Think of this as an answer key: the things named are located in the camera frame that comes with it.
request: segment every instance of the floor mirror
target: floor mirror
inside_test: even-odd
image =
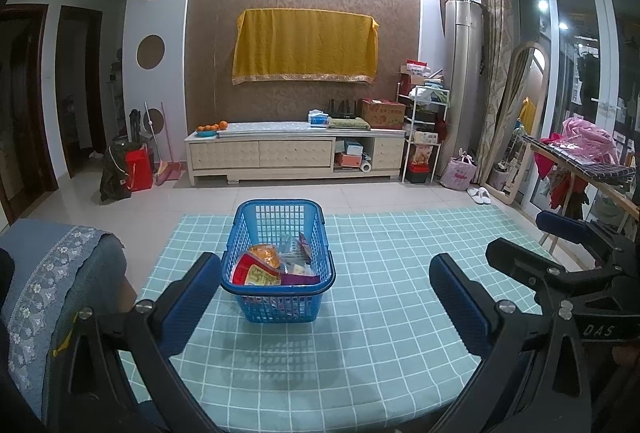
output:
[[[510,205],[529,168],[530,146],[522,136],[539,138],[540,120],[549,86],[549,56],[538,42],[513,51],[489,161],[489,177],[481,182],[495,198]]]

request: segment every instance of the tile floor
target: tile floor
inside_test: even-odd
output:
[[[144,285],[156,259],[185,213],[233,214],[252,198],[309,198],[325,214],[399,212],[403,210],[454,209],[475,203],[464,191],[439,185],[411,185],[394,181],[354,180],[322,182],[257,182],[227,186],[224,180],[201,180],[191,188],[186,174],[148,191],[133,193],[127,200],[100,202],[99,162],[91,164],[46,198],[30,218],[90,225],[114,233],[125,247],[127,278],[136,292]],[[494,204],[515,220],[534,239],[542,235],[513,207]],[[579,267],[556,249],[556,260],[568,270]]]

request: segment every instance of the doorway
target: doorway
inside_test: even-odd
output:
[[[0,12],[0,202],[9,223],[58,189],[42,115],[40,57],[46,5]]]
[[[63,5],[56,41],[56,103],[69,176],[106,148],[100,101],[102,12]]]
[[[561,132],[577,116],[612,135],[629,165],[640,136],[640,0],[514,0],[516,34],[546,42],[551,73],[541,134]],[[618,226],[624,212],[593,186],[586,220]],[[548,209],[549,186],[530,175],[522,207],[532,217]]]

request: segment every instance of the brown accent wall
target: brown accent wall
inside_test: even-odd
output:
[[[379,23],[373,84],[320,81],[247,82],[233,86],[236,20],[247,8],[317,8],[373,16]],[[418,54],[420,0],[189,0],[184,93],[190,129],[219,120],[306,120],[331,98],[395,99],[398,70]]]

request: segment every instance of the sliding glass door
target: sliding glass door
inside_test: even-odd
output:
[[[640,46],[640,0],[516,3],[520,42],[532,38],[534,23],[530,19],[534,18],[539,25],[538,40],[548,41],[550,47],[550,81],[540,136],[562,133],[562,122],[577,116],[613,134],[621,156],[629,156],[638,120],[640,53],[636,47],[635,61],[627,54],[633,53],[634,41]],[[619,48],[625,52],[623,58]],[[618,77],[625,83],[620,96]],[[534,168],[523,185],[522,206],[532,216],[549,209],[550,201],[548,180],[540,180],[535,173]],[[590,203],[583,207],[585,216],[594,205],[602,205],[593,187],[588,188],[587,196]]]

